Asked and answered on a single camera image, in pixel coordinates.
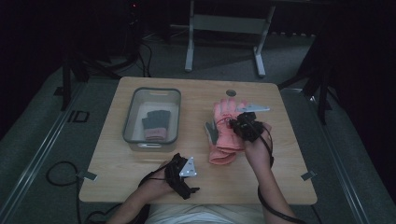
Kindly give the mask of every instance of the person's right hand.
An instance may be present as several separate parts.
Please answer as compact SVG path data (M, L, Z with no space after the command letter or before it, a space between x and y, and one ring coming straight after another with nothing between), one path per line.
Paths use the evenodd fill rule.
M268 132L271 132L272 127L267 123L262 123ZM270 134L264 130L262 133L262 138L272 150L272 141ZM262 169L271 169L270 158L271 156L268 153L265 144L262 142L260 138L257 138L254 142L245 141L245 154L247 157L247 161L250 166L253 168L253 171L259 172Z

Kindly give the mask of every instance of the wooden table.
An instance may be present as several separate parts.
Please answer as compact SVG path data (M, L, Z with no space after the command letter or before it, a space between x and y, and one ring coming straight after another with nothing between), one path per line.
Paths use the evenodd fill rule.
M123 140L122 131L132 95L139 87L181 91L180 124L174 151L136 152ZM273 127L273 172L277 183L288 203L315 203L317 196L312 182L301 179L307 169L276 85L144 77L120 80L89 167L89 172L98 175L97 180L85 180L79 198L83 202L123 202L146 174L179 152L182 157L194 157L198 175L185 181L190 188L201 189L188 200L171 193L153 203L260 203L258 182L244 153L239 153L236 160L227 165L208 162L209 146L204 124L213 119L213 103L227 97L227 90L236 91L237 102L246 99L249 103L271 108L256 115L257 120Z

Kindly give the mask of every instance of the table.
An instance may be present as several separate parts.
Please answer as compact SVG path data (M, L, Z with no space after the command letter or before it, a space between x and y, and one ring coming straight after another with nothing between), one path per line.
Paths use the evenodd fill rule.
M274 15L275 8L275 6L270 7L266 19L213 16L195 13L194 0L190 0L189 45L187 47L186 64L184 67L185 71L192 71L192 61L194 55L193 32L195 29L237 32L261 36L259 44L253 48L253 55L257 66L257 73L259 76L264 77L265 69L264 63L262 61L262 47L268 35L268 29L271 24L271 19Z
M122 138L122 130L135 89L139 87L177 88L181 91L180 123L174 151L132 151ZM258 182L244 153L234 162L214 165L208 162L209 146L204 123L213 118L213 103L236 91L236 101L248 100L268 105L268 112L257 112L257 120L273 126L275 163L273 172L288 203L313 204L317 201L290 120L275 84L254 82L210 81L172 78L123 77L92 155L89 172L96 181L85 180L79 198L83 202L123 202L137 188L140 180L176 153L194 157L196 177L185 181L189 187L201 188L188 200L171 193L152 203L260 203Z

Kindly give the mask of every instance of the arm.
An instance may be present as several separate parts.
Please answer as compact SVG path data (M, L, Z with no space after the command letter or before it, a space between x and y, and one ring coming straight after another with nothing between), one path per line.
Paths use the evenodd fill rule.
M268 131L271 131L270 125L264 123L264 126ZM267 142L269 147L272 147L270 135L268 132L264 131L262 133L262 138ZM283 197L279 186L276 183L274 174L272 173L270 167L270 156L262 140L258 138L253 143L246 141L245 149L247 161L249 162L254 174L257 177L257 180L259 181L260 192L264 200L270 207L272 207L276 211L283 213L289 217L295 217L294 213L292 212L288 203ZM275 216L265 208L263 208L263 212L265 223L290 224L290 222L288 222L287 220Z
M117 212L110 218L106 224L129 223L132 221L143 206L164 194L172 192L173 189L166 183L164 169L153 174L144 184L137 188L120 206Z

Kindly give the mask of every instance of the glove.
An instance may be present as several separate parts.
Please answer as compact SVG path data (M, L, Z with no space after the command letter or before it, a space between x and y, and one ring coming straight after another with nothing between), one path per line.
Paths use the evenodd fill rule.
M216 129L216 126L214 122L212 124L209 124L208 122L205 123L205 130L207 137L209 139L209 162L212 164L216 165L224 165L228 164L232 161L235 160L236 158L236 153L226 153L222 152L217 149L216 143L218 141L218 130Z
M165 140L171 112L154 110L148 112L148 117L142 119L146 140Z
M230 125L231 119L236 119L242 112L238 112L237 108L243 108L247 104L242 101L236 106L233 97L229 99L221 99L219 103L214 103L213 113L216 128L219 131L219 139L216 143L217 149L226 153L233 153L244 150L244 142L241 137L233 132Z

